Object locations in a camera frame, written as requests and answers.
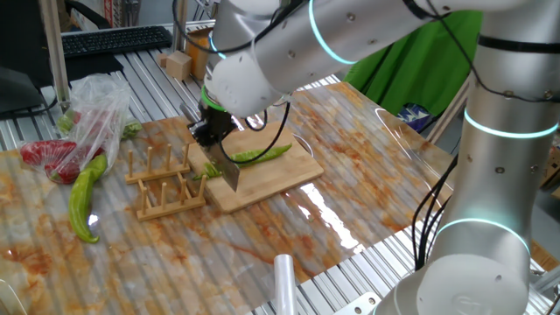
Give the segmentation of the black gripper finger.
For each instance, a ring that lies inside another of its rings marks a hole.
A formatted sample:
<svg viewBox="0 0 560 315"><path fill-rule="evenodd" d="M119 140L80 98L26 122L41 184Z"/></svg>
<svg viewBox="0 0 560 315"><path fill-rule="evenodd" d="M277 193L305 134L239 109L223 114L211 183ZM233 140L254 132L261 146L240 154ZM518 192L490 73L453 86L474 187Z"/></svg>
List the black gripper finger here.
<svg viewBox="0 0 560 315"><path fill-rule="evenodd" d="M210 147L215 144L215 136L211 126L204 122L198 121L187 125L193 139L201 147Z"/></svg>
<svg viewBox="0 0 560 315"><path fill-rule="evenodd" d="M214 131L215 142L221 144L232 132L237 130L235 126L219 126Z"/></svg>

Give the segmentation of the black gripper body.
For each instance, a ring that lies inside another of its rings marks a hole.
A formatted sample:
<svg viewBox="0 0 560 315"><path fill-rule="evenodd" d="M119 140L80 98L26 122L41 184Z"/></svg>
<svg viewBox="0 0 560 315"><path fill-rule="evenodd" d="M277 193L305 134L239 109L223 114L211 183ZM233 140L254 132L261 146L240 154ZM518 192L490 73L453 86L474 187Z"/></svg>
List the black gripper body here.
<svg viewBox="0 0 560 315"><path fill-rule="evenodd" d="M224 111L212 108L207 105L199 105L202 126L201 132L208 137L226 137L233 130L236 124L233 117Z"/></svg>

